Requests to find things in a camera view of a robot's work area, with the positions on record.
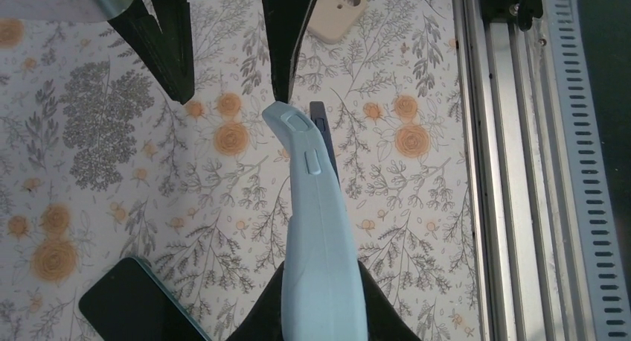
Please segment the beige phone case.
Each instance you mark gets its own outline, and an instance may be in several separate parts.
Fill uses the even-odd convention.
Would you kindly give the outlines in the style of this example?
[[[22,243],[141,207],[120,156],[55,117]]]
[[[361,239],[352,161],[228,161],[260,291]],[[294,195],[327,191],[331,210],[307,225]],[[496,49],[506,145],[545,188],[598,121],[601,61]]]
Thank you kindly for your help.
[[[306,32],[327,44],[340,42],[367,6],[368,0],[317,0]]]

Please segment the black phone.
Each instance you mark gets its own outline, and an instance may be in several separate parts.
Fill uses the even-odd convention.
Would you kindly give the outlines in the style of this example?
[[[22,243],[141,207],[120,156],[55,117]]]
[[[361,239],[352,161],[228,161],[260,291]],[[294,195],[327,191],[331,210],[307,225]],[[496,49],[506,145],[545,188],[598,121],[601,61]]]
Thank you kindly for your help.
[[[103,340],[209,340],[141,259],[122,258],[78,307]]]

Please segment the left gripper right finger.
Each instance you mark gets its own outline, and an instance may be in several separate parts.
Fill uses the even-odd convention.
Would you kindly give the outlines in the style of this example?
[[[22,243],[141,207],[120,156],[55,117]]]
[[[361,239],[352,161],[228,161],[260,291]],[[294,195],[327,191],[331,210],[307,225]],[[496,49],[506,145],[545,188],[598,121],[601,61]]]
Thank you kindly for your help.
[[[288,103],[298,60],[317,0],[261,0],[275,100]]]

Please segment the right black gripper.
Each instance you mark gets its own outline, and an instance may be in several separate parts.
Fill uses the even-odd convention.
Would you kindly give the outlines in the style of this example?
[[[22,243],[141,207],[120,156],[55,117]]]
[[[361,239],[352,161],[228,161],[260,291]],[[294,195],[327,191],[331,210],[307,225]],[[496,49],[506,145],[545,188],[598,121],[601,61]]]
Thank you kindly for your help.
[[[364,264],[327,277],[279,265],[230,340],[417,340]]]

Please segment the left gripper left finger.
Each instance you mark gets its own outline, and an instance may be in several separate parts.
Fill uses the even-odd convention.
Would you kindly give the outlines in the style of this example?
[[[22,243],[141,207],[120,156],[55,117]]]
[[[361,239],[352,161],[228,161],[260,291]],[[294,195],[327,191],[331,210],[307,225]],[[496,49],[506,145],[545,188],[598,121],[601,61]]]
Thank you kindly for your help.
[[[130,45],[169,98],[180,104],[194,95],[193,40],[188,0],[143,0],[108,23]]]

